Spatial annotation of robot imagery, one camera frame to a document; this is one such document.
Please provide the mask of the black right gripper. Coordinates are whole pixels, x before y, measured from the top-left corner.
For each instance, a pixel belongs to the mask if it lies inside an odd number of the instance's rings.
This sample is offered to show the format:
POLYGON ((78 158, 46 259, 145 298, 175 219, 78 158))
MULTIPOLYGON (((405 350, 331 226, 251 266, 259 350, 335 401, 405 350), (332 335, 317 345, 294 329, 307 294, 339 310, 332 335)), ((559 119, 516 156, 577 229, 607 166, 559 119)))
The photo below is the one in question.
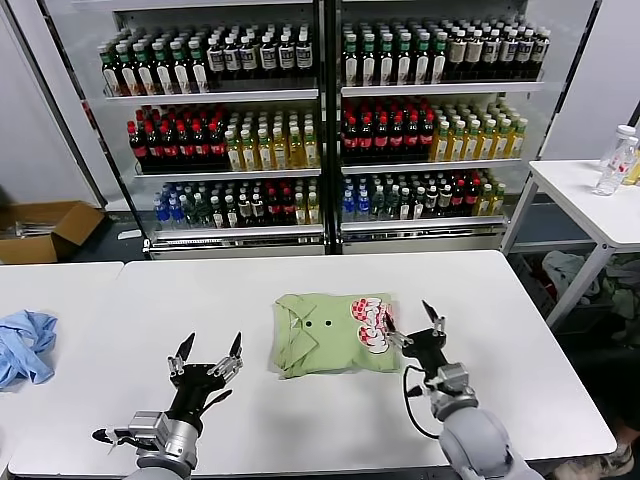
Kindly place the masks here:
POLYGON ((446 318, 425 300, 422 300, 422 305, 433 328, 411 333, 407 337, 396 328, 393 318, 386 314, 385 336, 390 344, 401 349, 406 358, 417 360, 427 376, 436 376, 438 369, 448 364, 443 353, 447 339, 444 333, 446 318))

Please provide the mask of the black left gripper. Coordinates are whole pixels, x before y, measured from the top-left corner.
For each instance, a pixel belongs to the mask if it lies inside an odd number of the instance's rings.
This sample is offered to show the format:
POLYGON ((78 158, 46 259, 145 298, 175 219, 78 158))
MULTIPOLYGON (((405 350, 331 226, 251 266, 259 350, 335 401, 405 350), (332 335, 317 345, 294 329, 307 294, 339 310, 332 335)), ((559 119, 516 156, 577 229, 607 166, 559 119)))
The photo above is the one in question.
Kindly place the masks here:
POLYGON ((176 388, 174 399, 166 411, 172 420, 199 421, 209 395, 223 388, 223 380, 232 380, 243 367, 242 334, 238 332, 229 354, 215 365, 187 364, 195 333, 192 332, 167 358, 171 383, 176 388))

